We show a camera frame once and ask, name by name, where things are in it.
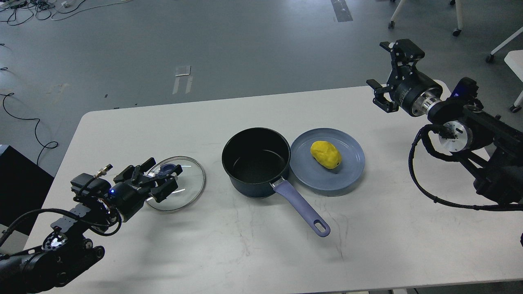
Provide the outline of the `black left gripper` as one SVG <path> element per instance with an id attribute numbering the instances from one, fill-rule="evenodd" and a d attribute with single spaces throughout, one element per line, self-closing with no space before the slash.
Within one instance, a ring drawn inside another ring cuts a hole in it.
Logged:
<path id="1" fill-rule="evenodd" d="M 147 172 L 155 166 L 155 158 L 149 158 L 141 165 L 129 165 L 113 178 L 115 186 L 109 188 L 107 201 L 118 210 L 123 222 L 132 218 L 144 205 L 146 199 L 153 197 L 157 203 L 164 201 L 178 188 L 177 176 L 183 172 L 181 165 L 164 164 L 152 183 L 140 184 L 149 178 Z"/>

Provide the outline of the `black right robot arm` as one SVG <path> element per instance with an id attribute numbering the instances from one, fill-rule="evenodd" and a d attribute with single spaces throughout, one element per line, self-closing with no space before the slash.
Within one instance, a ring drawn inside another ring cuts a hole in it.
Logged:
<path id="1" fill-rule="evenodd" d="M 424 51 L 410 39 L 381 42 L 391 57 L 385 85 L 374 79 L 372 102 L 390 113 L 403 109 L 412 117 L 429 121 L 416 134 L 408 156 L 408 168 L 416 187 L 434 203 L 484 212 L 520 212 L 522 207 L 522 132 L 485 112 L 478 99 L 478 84 L 462 78 L 450 97 L 441 99 L 443 87 L 417 69 Z M 462 205 L 437 197 L 416 178 L 413 158 L 418 143 L 427 153 L 445 162 L 460 163 L 474 178 L 473 187 L 493 205 Z"/>

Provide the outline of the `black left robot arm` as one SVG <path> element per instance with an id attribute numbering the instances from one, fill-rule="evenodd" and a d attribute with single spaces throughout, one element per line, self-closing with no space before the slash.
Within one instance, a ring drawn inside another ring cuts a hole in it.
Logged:
<path id="1" fill-rule="evenodd" d="M 50 212 L 59 214 L 60 219 L 51 223 L 52 231 L 41 245 L 1 255 L 2 294 L 33 294 L 64 287 L 99 262 L 105 248 L 93 245 L 84 236 L 86 231 L 112 236 L 148 199 L 160 203 L 178 188 L 182 167 L 163 164 L 157 173 L 148 175 L 155 163 L 149 158 L 143 164 L 126 167 L 114 178 L 114 186 L 102 179 L 112 165 L 93 175 L 80 174 L 71 181 L 77 202 L 73 209 L 35 209 L 19 216 L 2 232 L 1 243 L 31 216 Z"/>

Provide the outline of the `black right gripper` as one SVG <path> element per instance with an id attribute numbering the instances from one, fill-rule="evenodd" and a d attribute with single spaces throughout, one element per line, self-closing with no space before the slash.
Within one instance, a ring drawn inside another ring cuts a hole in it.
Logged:
<path id="1" fill-rule="evenodd" d="M 443 87 L 415 68 L 417 62 L 425 57 L 425 52 L 410 39 L 384 41 L 379 45 L 389 52 L 392 71 L 389 85 L 382 86 L 374 79 L 366 80 L 373 90 L 372 102 L 386 113 L 396 112 L 400 107 L 413 117 L 426 114 L 431 104 L 440 100 Z M 385 93 L 389 93 L 392 100 L 386 99 Z"/>

